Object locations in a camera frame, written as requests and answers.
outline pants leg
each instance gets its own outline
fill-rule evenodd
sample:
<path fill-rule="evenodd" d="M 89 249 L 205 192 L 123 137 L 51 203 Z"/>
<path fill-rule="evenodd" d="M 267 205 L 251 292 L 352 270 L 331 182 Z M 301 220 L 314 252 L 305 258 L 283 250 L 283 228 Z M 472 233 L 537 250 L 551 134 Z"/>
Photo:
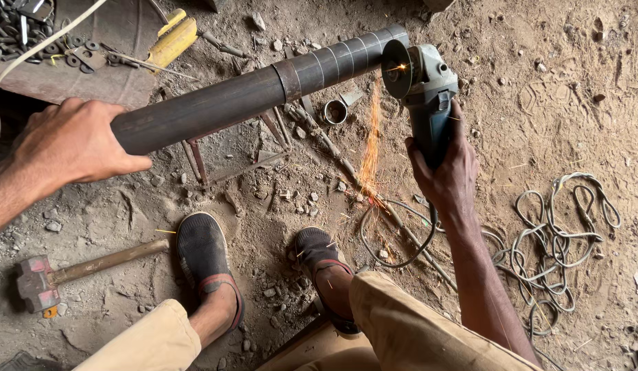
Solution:
<path fill-rule="evenodd" d="M 356 347 L 315 360 L 296 371 L 381 371 L 381 367 L 371 347 Z"/>
<path fill-rule="evenodd" d="M 436 313 L 383 273 L 357 274 L 349 301 L 382 370 L 540 370 Z"/>
<path fill-rule="evenodd" d="M 183 371 L 200 350 L 184 307 L 165 300 L 74 371 Z"/>

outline sledgehammer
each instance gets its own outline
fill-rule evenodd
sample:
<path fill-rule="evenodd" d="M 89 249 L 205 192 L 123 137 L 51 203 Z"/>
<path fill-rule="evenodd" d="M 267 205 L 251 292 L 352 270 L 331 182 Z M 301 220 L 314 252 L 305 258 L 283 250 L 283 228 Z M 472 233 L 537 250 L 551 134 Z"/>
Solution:
<path fill-rule="evenodd" d="M 25 300 L 28 312 L 46 310 L 44 316 L 53 317 L 57 313 L 57 308 L 54 307 L 60 303 L 59 285 L 139 257 L 161 252 L 169 246 L 165 239 L 156 240 L 58 271 L 51 269 L 46 255 L 31 257 L 17 264 L 19 296 Z"/>

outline tangled wire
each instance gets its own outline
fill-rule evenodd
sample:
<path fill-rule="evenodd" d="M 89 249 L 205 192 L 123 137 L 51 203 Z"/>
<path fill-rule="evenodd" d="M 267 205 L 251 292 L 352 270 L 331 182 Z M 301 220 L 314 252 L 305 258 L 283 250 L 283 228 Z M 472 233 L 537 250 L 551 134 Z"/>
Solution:
<path fill-rule="evenodd" d="M 555 196 L 558 192 L 560 192 L 560 190 L 563 189 L 564 184 L 573 178 L 581 178 L 590 181 L 594 184 L 594 188 L 596 190 L 595 195 L 594 191 L 591 188 L 583 184 L 578 184 L 572 189 L 574 202 L 576 203 L 576 208 L 578 210 L 580 220 L 584 226 L 584 232 L 569 232 L 555 223 Z M 583 203 L 581 202 L 579 197 L 579 191 L 583 191 L 584 194 L 589 198 L 586 202 L 587 206 L 583 206 Z M 538 220 L 539 224 L 534 224 L 528 218 L 526 218 L 521 213 L 519 207 L 520 202 L 530 195 L 536 196 L 541 204 Z M 596 242 L 604 241 L 603 237 L 601 237 L 601 235 L 596 232 L 594 222 L 590 217 L 590 211 L 592 210 L 594 201 L 597 198 L 596 196 L 598 196 L 598 199 L 600 201 L 600 208 L 604 216 L 605 223 L 610 228 L 619 228 L 621 225 L 621 217 L 617 209 L 610 203 L 610 200 L 605 195 L 601 182 L 599 182 L 590 173 L 575 172 L 569 175 L 562 176 L 562 178 L 558 178 L 553 181 L 552 192 L 548 197 L 547 205 L 544 202 L 543 196 L 537 191 L 525 191 L 518 196 L 518 198 L 516 199 L 516 203 L 514 204 L 514 210 L 516 214 L 519 215 L 523 223 L 528 226 L 528 228 L 523 230 L 518 235 L 518 237 L 516 237 L 511 248 L 506 249 L 505 243 L 496 234 L 489 231 L 482 231 L 482 234 L 484 236 L 494 240 L 500 246 L 500 249 L 495 254 L 493 254 L 493 257 L 491 257 L 491 259 L 493 260 L 493 265 L 518 281 L 518 288 L 520 290 L 521 297 L 523 301 L 531 307 L 529 311 L 528 323 L 524 324 L 524 327 L 526 328 L 526 330 L 528 330 L 530 342 L 533 342 L 533 338 L 535 335 L 544 336 L 552 333 L 553 328 L 558 323 L 559 315 L 561 312 L 568 313 L 573 312 L 576 309 L 576 299 L 574 298 L 573 293 L 571 292 L 567 284 L 567 268 L 578 266 L 586 261 L 587 258 L 590 257 L 592 250 L 594 249 L 594 244 Z M 444 230 L 438 228 L 436 223 L 433 223 L 436 221 L 434 215 L 432 215 L 433 217 L 430 221 L 429 218 L 423 216 L 420 212 L 414 210 L 412 207 L 404 203 L 392 200 L 387 201 L 402 206 L 415 215 L 419 215 L 421 218 L 425 219 L 426 222 L 430 223 L 432 227 L 429 238 L 425 241 L 421 248 L 418 249 L 416 254 L 414 254 L 414 257 L 404 263 L 396 264 L 394 266 L 384 264 L 384 266 L 387 267 L 406 266 L 408 263 L 415 260 L 419 253 L 424 250 L 424 248 L 426 248 L 427 244 L 430 243 L 435 231 L 444 232 Z M 613 214 L 615 215 L 615 219 L 617 221 L 615 224 L 613 224 L 610 218 L 608 209 L 612 210 Z M 361 238 L 363 239 L 365 247 L 367 248 L 369 253 L 375 258 L 375 260 L 381 262 L 381 260 L 376 257 L 373 249 L 364 240 L 364 224 L 369 219 L 370 212 L 371 209 L 368 210 L 368 213 L 366 213 L 363 221 L 361 222 Z M 520 250 L 520 245 L 527 236 L 534 236 L 538 246 L 541 247 L 538 257 L 538 266 L 536 269 L 538 273 L 531 277 L 529 276 L 528 269 L 526 268 L 526 257 Z M 573 255 L 571 254 L 570 256 L 569 252 L 571 251 L 572 239 L 574 238 L 582 238 L 587 241 L 587 249 L 575 261 L 573 261 L 573 259 L 569 259 Z M 548 274 L 550 273 L 558 274 L 559 280 L 557 282 L 549 282 Z M 547 293 L 549 300 L 535 299 L 535 293 L 537 291 Z M 559 297 L 561 295 L 566 295 L 566 300 L 568 303 L 566 306 L 562 305 L 559 301 Z M 540 330 L 538 324 L 536 324 L 534 320 L 535 312 L 539 310 L 541 317 L 548 321 L 547 316 L 544 314 L 544 311 L 540 308 L 540 306 L 548 308 L 553 315 L 552 320 L 549 322 L 549 327 L 545 330 Z M 554 366 L 563 371 L 563 368 L 560 367 L 546 353 L 538 350 L 536 347 L 535 350 L 537 350 L 537 352 L 545 357 L 548 361 L 553 363 Z"/>

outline dirt floor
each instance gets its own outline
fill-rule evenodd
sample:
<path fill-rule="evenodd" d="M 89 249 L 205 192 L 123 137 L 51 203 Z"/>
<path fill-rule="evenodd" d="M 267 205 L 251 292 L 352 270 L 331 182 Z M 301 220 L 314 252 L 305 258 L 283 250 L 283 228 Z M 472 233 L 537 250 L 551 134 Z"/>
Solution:
<path fill-rule="evenodd" d="M 633 329 L 638 326 L 638 285 L 633 278 L 638 273 L 638 1 L 458 0 L 430 22 L 420 1 L 232 1 L 220 14 L 211 13 L 200 1 L 161 3 L 166 11 L 184 8 L 197 18 L 200 30 L 211 30 L 265 65 L 284 57 L 274 52 L 274 40 L 287 41 L 305 53 L 311 48 L 305 46 L 306 38 L 327 46 L 338 36 L 351 38 L 393 23 L 406 27 L 411 44 L 439 45 L 446 63 L 467 81 L 458 99 L 468 140 L 480 160 L 476 208 L 485 227 L 500 234 L 509 247 L 525 228 L 513 210 L 518 195 L 537 190 L 547 197 L 551 182 L 572 172 L 594 174 L 622 216 L 621 227 L 613 231 L 595 203 L 595 227 L 604 237 L 596 245 L 601 259 L 590 257 L 567 271 L 576 309 L 560 316 L 552 335 L 536 338 L 537 348 L 567 370 L 633 366 L 626 350 L 638 349 Z M 261 13 L 265 32 L 252 29 L 253 11 Z M 602 40 L 597 40 L 598 31 L 604 34 Z M 265 39 L 257 50 L 253 36 Z M 231 58 L 202 39 L 171 66 L 201 78 L 188 82 L 160 75 L 160 86 L 170 86 L 174 95 L 234 75 Z M 356 169 L 369 132 L 374 79 L 370 73 L 311 95 L 318 110 L 340 92 L 364 92 L 350 108 L 348 121 L 329 131 Z M 605 99 L 596 102 L 597 94 Z M 153 92 L 151 101 L 160 99 L 158 91 Z M 381 107 L 378 190 L 426 213 L 413 201 L 419 190 L 404 148 L 404 138 L 411 133 L 407 112 L 386 93 Z M 12 267 L 38 254 L 47 254 L 54 267 L 65 267 L 158 238 L 170 238 L 174 245 L 174 237 L 155 229 L 174 231 L 184 215 L 198 210 L 215 215 L 226 233 L 232 272 L 245 295 L 247 313 L 244 328 L 204 350 L 192 370 L 216 370 L 220 358 L 225 358 L 228 370 L 253 368 L 314 318 L 315 291 L 299 279 L 287 257 L 295 232 L 307 225 L 330 231 L 352 267 L 367 264 L 386 272 L 415 298 L 459 322 L 456 293 L 422 257 L 401 270 L 374 264 L 357 234 L 369 204 L 356 202 L 351 186 L 346 192 L 336 190 L 344 175 L 328 149 L 309 135 L 299 138 L 296 123 L 283 116 L 294 151 L 277 165 L 203 191 L 177 144 L 152 153 L 154 166 L 149 171 L 68 185 L 7 227 L 0 235 L 0 363 L 27 350 L 73 366 L 162 300 L 178 299 L 192 311 L 196 299 L 171 252 L 64 285 L 64 305 L 52 319 L 28 314 L 14 299 Z M 261 149 L 282 150 L 258 120 L 200 143 L 211 179 L 252 164 Z M 162 185 L 153 185 L 155 176 L 164 178 Z M 244 216 L 236 217 L 226 191 L 241 204 Z M 286 191 L 298 196 L 286 201 L 279 197 Z M 307 203 L 312 192 L 318 195 L 314 206 Z M 318 214 L 297 214 L 298 206 L 308 211 L 316 207 Z M 522 209 L 537 219 L 536 200 L 525 202 Z M 427 235 L 428 228 L 417 217 L 399 213 L 419 238 Z M 569 185 L 557 196 L 556 215 L 568 231 L 582 230 Z M 52 221 L 62 225 L 59 232 L 46 229 Z M 382 218 L 369 226 L 367 235 L 378 249 L 389 247 L 390 261 L 405 260 L 413 251 Z M 529 258 L 530 272 L 536 271 L 534 245 L 526 242 L 521 249 Z M 453 277 L 444 235 L 437 236 L 429 251 Z M 503 281 L 526 321 L 529 306 L 516 281 Z M 279 294 L 265 297 L 263 291 L 270 287 L 279 288 Z M 282 325 L 272 327 L 273 317 Z M 246 338 L 248 351 L 242 346 Z"/>

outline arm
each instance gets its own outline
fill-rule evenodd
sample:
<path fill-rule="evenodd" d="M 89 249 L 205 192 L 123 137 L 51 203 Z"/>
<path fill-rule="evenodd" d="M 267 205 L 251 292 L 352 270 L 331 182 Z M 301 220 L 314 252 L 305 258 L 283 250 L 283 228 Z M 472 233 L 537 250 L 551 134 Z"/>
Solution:
<path fill-rule="evenodd" d="M 436 206 L 450 242 L 462 323 L 540 367 L 480 233 L 474 204 L 479 163 L 463 134 L 463 115 L 455 100 L 452 117 L 458 119 L 452 120 L 452 141 L 435 171 L 427 167 L 413 138 L 406 140 L 406 147 L 415 180 Z"/>
<path fill-rule="evenodd" d="M 150 168 L 148 156 L 127 155 L 110 130 L 124 112 L 121 105 L 69 98 L 33 114 L 15 150 L 0 162 L 0 231 L 67 183 Z"/>

